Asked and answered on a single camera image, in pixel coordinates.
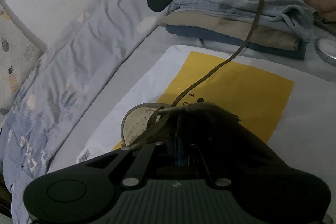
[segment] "bolt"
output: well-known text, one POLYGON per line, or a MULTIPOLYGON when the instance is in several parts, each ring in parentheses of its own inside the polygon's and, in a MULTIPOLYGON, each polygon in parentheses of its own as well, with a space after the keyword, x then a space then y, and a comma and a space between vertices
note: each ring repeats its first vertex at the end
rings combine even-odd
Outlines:
POLYGON ((139 180, 136 178, 126 178, 123 180, 123 184, 128 187, 132 187, 139 184, 139 180))
POLYGON ((232 183, 230 179, 227 178, 219 178, 215 181, 215 184, 219 187, 227 187, 232 183))

